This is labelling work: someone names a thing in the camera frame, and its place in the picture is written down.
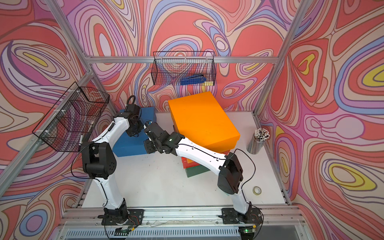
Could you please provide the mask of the blue shoebox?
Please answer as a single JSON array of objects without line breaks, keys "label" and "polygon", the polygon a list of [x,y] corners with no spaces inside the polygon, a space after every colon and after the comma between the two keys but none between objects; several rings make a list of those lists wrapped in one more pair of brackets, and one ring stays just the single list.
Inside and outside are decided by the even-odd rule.
[{"label": "blue shoebox", "polygon": [[[142,123],[146,121],[157,121],[154,107],[141,108],[141,113]],[[128,134],[124,132],[115,143],[113,153],[117,157],[145,155],[147,154],[145,149],[145,140],[147,139],[148,137],[144,133],[144,130],[141,130],[137,137],[129,137]]]}]

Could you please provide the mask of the red shoebox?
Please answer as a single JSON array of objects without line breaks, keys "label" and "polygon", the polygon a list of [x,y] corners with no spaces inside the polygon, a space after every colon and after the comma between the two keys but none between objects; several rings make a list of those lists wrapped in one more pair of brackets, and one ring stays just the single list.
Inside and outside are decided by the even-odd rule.
[{"label": "red shoebox", "polygon": [[[230,151],[226,151],[226,152],[223,152],[223,153],[221,153],[222,155],[227,155],[227,154],[229,154],[230,153]],[[194,168],[194,167],[198,167],[198,166],[202,166],[202,165],[200,165],[199,163],[196,163],[196,162],[194,162],[194,161],[192,161],[192,160],[190,160],[190,159],[187,159],[187,158],[185,158],[185,157],[181,157],[181,159],[182,159],[182,164],[183,164],[183,168],[184,169],[188,169],[188,168]]]}]

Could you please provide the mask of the orange shoebox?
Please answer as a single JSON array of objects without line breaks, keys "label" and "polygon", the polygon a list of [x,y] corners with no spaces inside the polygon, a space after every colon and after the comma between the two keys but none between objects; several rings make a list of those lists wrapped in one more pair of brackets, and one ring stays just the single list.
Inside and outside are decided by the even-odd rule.
[{"label": "orange shoebox", "polygon": [[168,101],[175,131],[214,152],[236,147],[241,134],[211,92]]}]

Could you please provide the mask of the green shoebox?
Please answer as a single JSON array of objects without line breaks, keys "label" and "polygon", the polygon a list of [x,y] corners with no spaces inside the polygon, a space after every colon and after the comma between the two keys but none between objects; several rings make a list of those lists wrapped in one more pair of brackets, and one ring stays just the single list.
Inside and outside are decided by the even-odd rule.
[{"label": "green shoebox", "polygon": [[188,178],[209,172],[210,170],[202,165],[189,167],[185,169],[186,175]]}]

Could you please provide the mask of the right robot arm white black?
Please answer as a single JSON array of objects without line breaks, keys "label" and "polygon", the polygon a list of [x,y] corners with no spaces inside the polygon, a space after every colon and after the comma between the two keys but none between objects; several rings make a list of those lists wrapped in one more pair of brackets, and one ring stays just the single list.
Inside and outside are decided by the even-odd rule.
[{"label": "right robot arm white black", "polygon": [[208,150],[177,132],[169,134],[156,122],[144,125],[145,149],[148,154],[159,152],[190,159],[213,172],[218,177],[218,188],[231,197],[233,206],[222,208],[219,218],[224,224],[253,224],[260,226],[264,215],[259,208],[248,201],[244,191],[243,168],[235,153],[220,154]]}]

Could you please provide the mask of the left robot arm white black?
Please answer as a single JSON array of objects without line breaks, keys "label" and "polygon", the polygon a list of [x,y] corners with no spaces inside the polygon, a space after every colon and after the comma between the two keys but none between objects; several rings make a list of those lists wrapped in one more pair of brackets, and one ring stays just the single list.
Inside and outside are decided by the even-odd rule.
[{"label": "left robot arm white black", "polygon": [[135,104],[136,97],[130,96],[125,109],[117,113],[108,127],[95,139],[81,145],[83,171],[99,187],[104,198],[104,214],[99,216],[102,225],[132,225],[140,221],[131,218],[114,175],[117,160],[113,147],[123,134],[136,136],[143,129],[141,108]]}]

